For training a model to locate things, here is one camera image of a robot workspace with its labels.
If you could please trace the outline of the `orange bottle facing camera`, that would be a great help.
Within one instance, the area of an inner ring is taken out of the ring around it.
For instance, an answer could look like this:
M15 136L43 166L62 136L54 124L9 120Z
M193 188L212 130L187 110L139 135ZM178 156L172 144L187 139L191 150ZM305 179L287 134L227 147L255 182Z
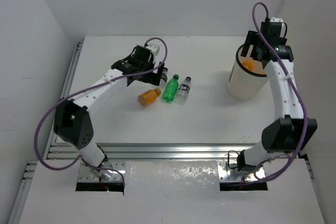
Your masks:
M241 64L249 71L253 71L255 65L252 59L246 59Z

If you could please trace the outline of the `orange bottle sideways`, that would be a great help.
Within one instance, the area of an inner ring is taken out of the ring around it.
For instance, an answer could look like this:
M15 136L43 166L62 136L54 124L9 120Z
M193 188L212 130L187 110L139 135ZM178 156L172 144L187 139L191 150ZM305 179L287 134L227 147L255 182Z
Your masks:
M138 102L142 106L148 106L151 105L153 102L155 102L160 95L161 90L159 88L148 90L138 96Z

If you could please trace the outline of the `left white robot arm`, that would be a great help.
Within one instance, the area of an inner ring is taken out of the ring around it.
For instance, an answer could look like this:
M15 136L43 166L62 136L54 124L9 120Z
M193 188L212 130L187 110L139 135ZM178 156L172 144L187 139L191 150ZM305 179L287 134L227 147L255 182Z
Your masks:
M137 45L130 55L115 62L94 85L56 107L54 133L74 146L89 167L110 166L106 154L93 140L92 115L133 81L159 85L163 67L154 67L159 51L157 45Z

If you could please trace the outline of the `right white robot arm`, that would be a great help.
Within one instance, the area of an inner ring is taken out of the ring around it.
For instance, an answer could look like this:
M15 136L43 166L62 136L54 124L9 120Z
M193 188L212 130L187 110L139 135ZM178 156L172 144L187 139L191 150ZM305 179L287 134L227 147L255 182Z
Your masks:
M281 154L301 151L318 124L303 111L297 97L293 74L293 53L281 35L286 29L280 22L264 21L260 32L249 31L242 56L252 46L251 57L261 62L269 80L275 107L275 120L261 134L261 141L237 157L237 170L251 172L262 161Z

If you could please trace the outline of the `black label clear bottle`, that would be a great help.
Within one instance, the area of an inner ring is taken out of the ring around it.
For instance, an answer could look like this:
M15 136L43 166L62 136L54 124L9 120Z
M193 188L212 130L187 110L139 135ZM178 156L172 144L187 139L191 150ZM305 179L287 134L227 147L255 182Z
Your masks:
M161 77L160 77L160 86L161 87L164 87L167 83L167 72L168 72L168 69L166 67L164 67L163 71L162 71L162 74L161 74Z

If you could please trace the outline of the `green plastic bottle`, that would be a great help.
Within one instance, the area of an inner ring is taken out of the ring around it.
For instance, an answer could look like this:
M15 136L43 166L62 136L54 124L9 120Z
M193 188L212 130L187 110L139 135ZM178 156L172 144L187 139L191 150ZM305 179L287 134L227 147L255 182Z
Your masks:
M165 102L172 102L179 87L179 75L175 74L167 83L162 95L162 100Z

